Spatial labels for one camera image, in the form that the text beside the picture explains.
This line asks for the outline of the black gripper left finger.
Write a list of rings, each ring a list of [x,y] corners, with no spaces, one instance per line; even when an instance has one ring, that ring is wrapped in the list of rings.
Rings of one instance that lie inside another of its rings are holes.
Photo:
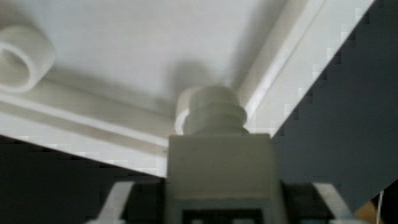
[[[113,184],[97,217],[83,224],[125,224],[122,212],[132,185],[132,181],[120,181]]]

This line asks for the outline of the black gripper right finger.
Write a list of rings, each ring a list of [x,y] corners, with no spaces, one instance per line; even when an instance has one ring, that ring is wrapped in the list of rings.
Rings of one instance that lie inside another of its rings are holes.
[[[328,183],[314,183],[312,186],[333,216],[328,224],[353,224],[354,217],[333,185]]]

